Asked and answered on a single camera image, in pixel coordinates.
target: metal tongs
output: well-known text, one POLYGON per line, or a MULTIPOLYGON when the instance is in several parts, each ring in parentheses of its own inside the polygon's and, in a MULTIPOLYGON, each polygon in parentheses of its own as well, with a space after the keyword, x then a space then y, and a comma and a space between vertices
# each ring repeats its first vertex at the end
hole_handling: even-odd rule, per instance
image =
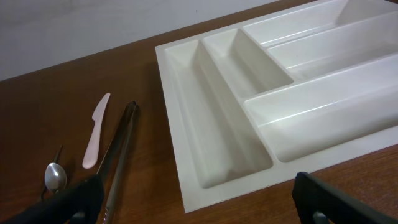
POLYGON ((68 220, 71 224, 96 223, 104 200, 104 183, 113 158, 121 148, 119 163, 106 201, 104 223, 108 223, 112 218, 116 194, 138 112, 138 105, 135 101, 127 104, 113 140, 95 175, 55 194, 48 200, 29 207, 4 223, 65 223, 68 220))

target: tray compartment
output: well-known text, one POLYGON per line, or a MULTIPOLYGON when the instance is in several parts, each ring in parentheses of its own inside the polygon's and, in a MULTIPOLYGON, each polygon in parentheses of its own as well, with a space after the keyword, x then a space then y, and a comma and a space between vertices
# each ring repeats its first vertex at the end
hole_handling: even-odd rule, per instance
POLYGON ((209 188, 272 167, 272 161, 203 44, 165 50, 198 181, 209 188))
POLYGON ((398 55, 245 103, 282 162, 398 125, 398 55))
POLYGON ((240 29, 203 39, 232 89, 241 97, 291 84, 293 80, 240 29))
POLYGON ((243 29, 267 47, 397 10, 390 2, 335 0, 266 19, 243 29))
POLYGON ((292 76, 307 80, 398 52, 397 15, 339 27, 268 51, 292 76))

